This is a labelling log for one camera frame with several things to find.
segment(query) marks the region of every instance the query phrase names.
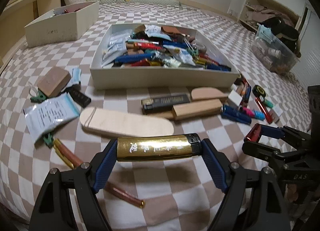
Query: pink marker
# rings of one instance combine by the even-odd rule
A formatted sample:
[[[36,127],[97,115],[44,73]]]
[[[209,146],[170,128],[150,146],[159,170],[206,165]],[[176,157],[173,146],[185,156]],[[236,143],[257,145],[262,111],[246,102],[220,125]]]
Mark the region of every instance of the pink marker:
[[[240,107],[239,109],[241,112],[243,111],[244,114],[247,114],[247,116],[249,116],[250,118],[254,118],[255,117],[255,113],[252,112],[250,109],[246,108],[246,107]]]

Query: bed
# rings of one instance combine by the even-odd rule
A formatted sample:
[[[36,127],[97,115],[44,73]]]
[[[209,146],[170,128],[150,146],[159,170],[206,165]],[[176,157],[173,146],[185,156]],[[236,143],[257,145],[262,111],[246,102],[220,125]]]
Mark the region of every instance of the bed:
[[[190,88],[149,88],[96,91],[89,66],[106,29],[111,24],[154,23],[189,27],[203,33],[243,73],[251,85],[259,84],[274,104],[284,110],[280,121],[307,131],[310,123],[308,95],[291,75],[269,72],[252,54],[254,33],[240,24],[213,17],[201,10],[149,4],[100,5],[99,19],[81,39],[34,48],[24,44],[0,76],[0,202],[16,215],[30,220],[41,185],[53,167],[68,170],[64,162],[44,143],[32,144],[23,108],[31,106],[28,81],[32,84],[53,66],[80,67],[81,91],[92,98],[90,106],[141,113],[140,100],[147,97],[189,93]],[[252,96],[249,107],[258,109]],[[266,163],[246,156],[241,148],[250,126],[220,116],[196,118],[174,124],[174,133],[199,134],[209,138],[230,161],[245,168],[262,169]],[[75,119],[55,132],[55,136],[83,161],[102,151],[109,139],[85,133]],[[282,141],[262,138],[261,142],[281,149],[292,148]],[[223,193],[217,189],[201,157],[157,162],[116,163],[110,182],[144,199],[136,208],[100,190],[97,199],[113,230],[206,230],[215,216]],[[79,230],[86,230],[79,213],[76,194],[70,191]]]

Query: wooden headboard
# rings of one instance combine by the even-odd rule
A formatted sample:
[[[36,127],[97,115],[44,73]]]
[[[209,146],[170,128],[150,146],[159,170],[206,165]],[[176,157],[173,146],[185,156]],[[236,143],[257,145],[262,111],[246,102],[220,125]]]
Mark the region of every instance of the wooden headboard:
[[[0,67],[4,68],[24,43],[24,27],[49,10],[63,6],[62,0],[10,0],[0,16]]]

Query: cardboard box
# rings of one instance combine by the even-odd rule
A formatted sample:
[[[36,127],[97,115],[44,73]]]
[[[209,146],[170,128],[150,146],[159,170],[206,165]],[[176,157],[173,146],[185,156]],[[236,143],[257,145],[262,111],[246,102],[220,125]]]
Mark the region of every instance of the cardboard box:
[[[141,24],[111,25],[96,50],[90,72],[96,89],[138,88],[138,87],[216,87],[229,88],[239,75],[239,71],[210,40],[197,30],[179,28],[190,36],[195,36],[207,47],[207,54],[222,65],[231,67],[231,72],[199,70],[195,68],[165,67],[102,67],[103,51],[107,49],[110,36],[126,29],[135,29]]]
[[[53,14],[61,14],[64,10],[69,13],[52,17]],[[25,26],[28,46],[78,40],[98,17],[98,1],[52,9]]]

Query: black bag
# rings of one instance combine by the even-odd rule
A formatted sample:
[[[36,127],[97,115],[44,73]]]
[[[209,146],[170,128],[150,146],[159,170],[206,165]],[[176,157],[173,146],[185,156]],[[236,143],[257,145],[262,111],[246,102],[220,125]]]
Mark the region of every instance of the black bag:
[[[261,22],[261,25],[264,25],[266,28],[271,28],[271,32],[292,52],[295,52],[299,39],[299,33],[295,28],[287,25],[281,17],[267,19]]]

